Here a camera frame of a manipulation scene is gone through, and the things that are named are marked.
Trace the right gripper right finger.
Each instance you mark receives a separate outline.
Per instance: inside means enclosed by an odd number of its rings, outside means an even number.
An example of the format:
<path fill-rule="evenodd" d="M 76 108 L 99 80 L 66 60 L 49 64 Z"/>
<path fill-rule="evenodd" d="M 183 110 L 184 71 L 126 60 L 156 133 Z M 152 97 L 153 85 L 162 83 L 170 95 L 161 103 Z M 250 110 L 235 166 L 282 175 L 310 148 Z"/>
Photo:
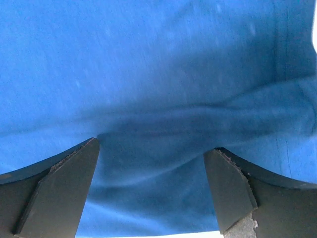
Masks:
<path fill-rule="evenodd" d="M 224 148 L 204 154 L 225 238 L 316 238 L 317 185 L 273 173 Z"/>

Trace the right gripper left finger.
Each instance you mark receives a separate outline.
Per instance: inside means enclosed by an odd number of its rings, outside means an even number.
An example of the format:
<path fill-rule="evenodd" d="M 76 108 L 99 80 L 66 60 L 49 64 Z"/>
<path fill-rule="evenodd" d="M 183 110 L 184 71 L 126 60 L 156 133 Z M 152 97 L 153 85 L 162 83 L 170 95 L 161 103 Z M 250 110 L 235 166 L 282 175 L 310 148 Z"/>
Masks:
<path fill-rule="evenodd" d="M 0 176 L 2 238 L 73 238 L 99 156 L 90 138 L 60 154 Z"/>

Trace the blue t shirt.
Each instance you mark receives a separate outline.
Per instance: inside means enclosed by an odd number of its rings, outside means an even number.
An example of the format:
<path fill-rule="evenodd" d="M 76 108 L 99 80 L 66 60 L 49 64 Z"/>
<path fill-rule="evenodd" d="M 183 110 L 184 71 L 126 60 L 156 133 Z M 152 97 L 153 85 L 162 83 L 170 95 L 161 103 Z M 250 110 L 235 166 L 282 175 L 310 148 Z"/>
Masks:
<path fill-rule="evenodd" d="M 317 180 L 313 0 L 3 0 L 0 171 L 97 137 L 80 237 L 217 229 L 203 154 Z"/>

